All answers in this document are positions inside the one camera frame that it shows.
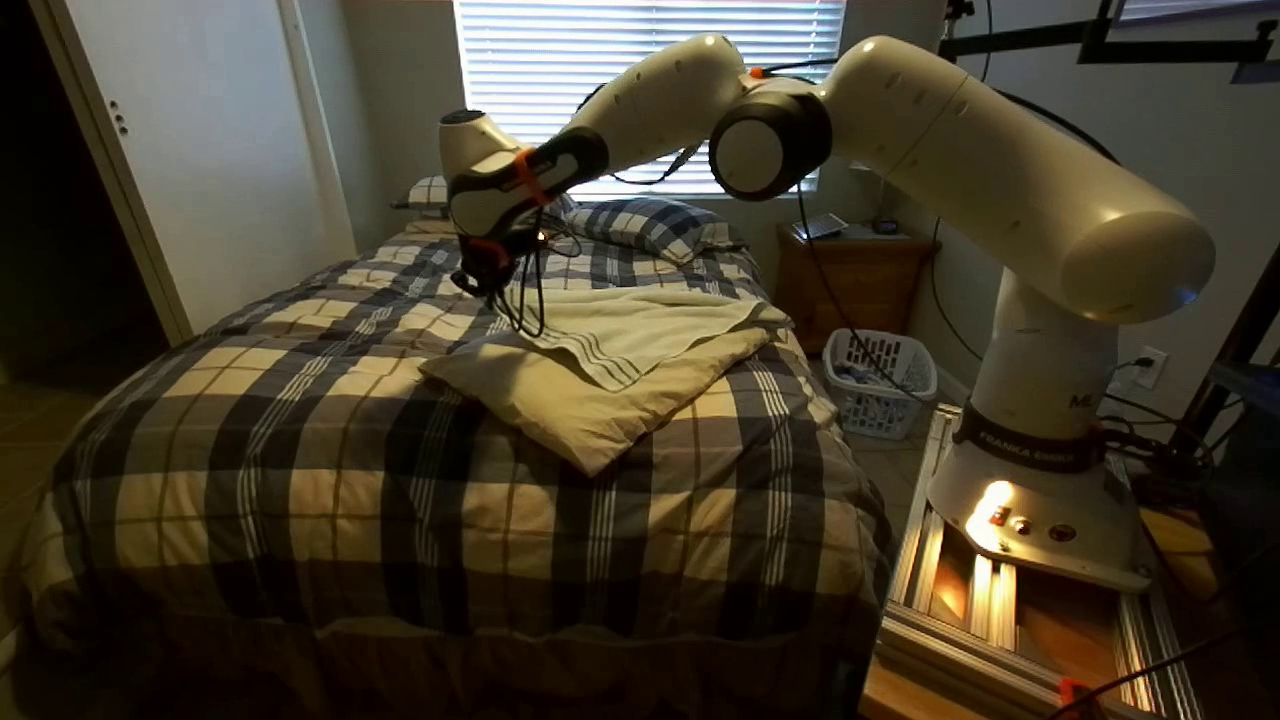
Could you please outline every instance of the checkered blanket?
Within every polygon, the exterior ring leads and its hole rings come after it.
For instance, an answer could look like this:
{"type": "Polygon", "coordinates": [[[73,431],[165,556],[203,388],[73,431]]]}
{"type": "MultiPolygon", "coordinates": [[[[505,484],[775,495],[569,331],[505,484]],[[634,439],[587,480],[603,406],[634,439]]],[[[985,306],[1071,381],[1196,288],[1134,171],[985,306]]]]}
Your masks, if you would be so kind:
{"type": "MultiPolygon", "coordinates": [[[[791,335],[582,480],[421,373],[497,322],[451,268],[446,225],[412,225],[84,416],[29,546],[41,637],[171,611],[866,650],[883,515],[791,335]]],[[[615,244],[550,251],[544,284],[761,294],[744,251],[674,268],[615,244]]]]}

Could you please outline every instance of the wooden nightstand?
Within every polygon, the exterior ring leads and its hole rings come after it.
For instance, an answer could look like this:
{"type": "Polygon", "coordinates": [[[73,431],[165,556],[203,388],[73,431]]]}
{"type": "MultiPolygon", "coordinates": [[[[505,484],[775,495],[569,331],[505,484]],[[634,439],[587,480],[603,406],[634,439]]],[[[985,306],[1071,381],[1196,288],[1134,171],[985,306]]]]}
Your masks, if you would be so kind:
{"type": "MultiPolygon", "coordinates": [[[[1160,584],[1104,593],[977,556],[925,495],[960,410],[940,406],[887,586],[859,711],[883,716],[1051,716],[1061,678],[1104,682],[1178,650],[1160,584]]],[[[1112,716],[1198,716],[1183,665],[1118,682],[1112,716]]]]}
{"type": "Polygon", "coordinates": [[[797,318],[809,356],[843,322],[906,331],[934,240],[843,230],[809,244],[791,227],[779,227],[775,240],[779,274],[773,300],[797,318]]]}

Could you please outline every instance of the folded towel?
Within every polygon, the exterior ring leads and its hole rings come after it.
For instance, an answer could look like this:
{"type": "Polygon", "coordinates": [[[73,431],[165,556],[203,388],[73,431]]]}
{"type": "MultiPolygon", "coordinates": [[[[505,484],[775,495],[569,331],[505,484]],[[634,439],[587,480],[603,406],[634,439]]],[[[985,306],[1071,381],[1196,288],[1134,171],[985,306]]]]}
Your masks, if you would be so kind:
{"type": "Polygon", "coordinates": [[[741,322],[782,322],[762,300],[693,288],[544,290],[544,351],[569,351],[598,388],[627,388],[665,361],[741,322]]]}
{"type": "Polygon", "coordinates": [[[528,341],[512,331],[455,343],[432,356],[424,373],[477,397],[492,416],[597,477],[712,388],[736,361],[768,343],[768,335],[768,327],[752,322],[712,335],[654,365],[627,388],[598,388],[582,381],[576,361],[533,351],[528,341]]]}

